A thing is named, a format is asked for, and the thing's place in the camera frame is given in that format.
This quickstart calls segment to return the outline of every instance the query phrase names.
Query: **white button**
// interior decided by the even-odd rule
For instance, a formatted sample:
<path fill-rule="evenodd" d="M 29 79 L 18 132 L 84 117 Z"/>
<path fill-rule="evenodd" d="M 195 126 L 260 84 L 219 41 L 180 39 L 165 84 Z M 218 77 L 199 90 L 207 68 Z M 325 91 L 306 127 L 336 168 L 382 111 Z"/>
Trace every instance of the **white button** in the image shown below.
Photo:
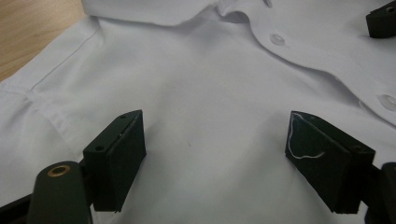
<path fill-rule="evenodd" d="M 275 45 L 278 45 L 278 46 L 285 45 L 285 39 L 280 35 L 271 35 L 270 40 Z"/>
<path fill-rule="evenodd" d="M 263 0 L 265 5 L 267 5 L 268 7 L 272 7 L 272 1 L 271 0 Z"/>
<path fill-rule="evenodd" d="M 391 111 L 396 111 L 396 99 L 389 95 L 380 95 L 378 100 L 382 106 Z"/>

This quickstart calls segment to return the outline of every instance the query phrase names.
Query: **black bracket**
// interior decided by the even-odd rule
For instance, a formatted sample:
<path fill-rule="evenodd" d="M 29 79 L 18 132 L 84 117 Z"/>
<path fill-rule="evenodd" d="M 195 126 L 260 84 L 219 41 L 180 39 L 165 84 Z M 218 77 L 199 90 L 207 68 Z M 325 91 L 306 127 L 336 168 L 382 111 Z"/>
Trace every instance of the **black bracket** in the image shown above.
<path fill-rule="evenodd" d="M 114 119 L 83 151 L 80 163 L 42 170 L 32 195 L 0 208 L 1 223 L 87 224 L 95 211 L 120 212 L 146 156 L 141 110 Z"/>
<path fill-rule="evenodd" d="M 367 27 L 372 38 L 396 36 L 396 1 L 378 8 L 366 16 Z"/>
<path fill-rule="evenodd" d="M 337 214 L 369 209 L 367 224 L 396 224 L 396 162 L 372 165 L 375 151 L 319 117 L 292 111 L 286 157 Z"/>

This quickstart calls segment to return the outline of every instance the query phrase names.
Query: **white thread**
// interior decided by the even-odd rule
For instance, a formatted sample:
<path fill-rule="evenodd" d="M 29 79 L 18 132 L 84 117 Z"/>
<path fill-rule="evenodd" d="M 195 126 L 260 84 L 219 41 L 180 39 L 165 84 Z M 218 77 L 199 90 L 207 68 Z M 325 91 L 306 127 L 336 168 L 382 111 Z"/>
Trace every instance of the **white thread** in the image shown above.
<path fill-rule="evenodd" d="M 302 156 L 302 157 L 295 156 L 295 155 L 293 154 L 293 152 L 291 151 L 291 148 L 290 148 L 290 140 L 291 140 L 291 137 L 293 136 L 293 122 L 294 122 L 294 116 L 298 116 L 298 117 L 300 117 L 300 119 L 303 119 L 303 116 L 301 116 L 301 115 L 299 115 L 299 114 L 293 114 L 293 117 L 291 118 L 291 123 L 290 123 L 290 125 L 291 125 L 291 130 L 290 130 L 289 139 L 288 139 L 288 149 L 289 149 L 289 152 L 291 153 L 291 156 L 294 157 L 294 158 L 297 159 L 297 160 L 301 160 L 301 159 L 317 159 L 317 158 L 322 157 L 322 156 L 325 154 L 324 152 L 320 152 L 317 156 Z"/>

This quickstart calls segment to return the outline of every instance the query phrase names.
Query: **white shirt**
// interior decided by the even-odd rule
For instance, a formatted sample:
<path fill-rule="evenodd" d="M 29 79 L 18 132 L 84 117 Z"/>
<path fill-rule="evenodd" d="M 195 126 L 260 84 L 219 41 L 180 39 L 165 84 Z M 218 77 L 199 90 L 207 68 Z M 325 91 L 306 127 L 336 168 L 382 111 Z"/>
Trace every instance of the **white shirt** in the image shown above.
<path fill-rule="evenodd" d="M 86 18 L 0 83 L 0 206 L 142 109 L 147 157 L 119 214 L 95 223 L 363 223 L 332 214 L 284 156 L 291 110 L 396 161 L 387 2 L 85 0 Z"/>

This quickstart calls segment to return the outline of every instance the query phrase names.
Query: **wooden table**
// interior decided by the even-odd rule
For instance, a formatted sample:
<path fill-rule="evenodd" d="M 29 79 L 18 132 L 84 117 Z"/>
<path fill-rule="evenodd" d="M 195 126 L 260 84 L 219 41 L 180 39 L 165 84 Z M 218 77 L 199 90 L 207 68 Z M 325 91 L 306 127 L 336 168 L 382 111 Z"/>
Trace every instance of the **wooden table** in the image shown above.
<path fill-rule="evenodd" d="M 83 16 L 81 0 L 0 0 L 0 81 Z"/>

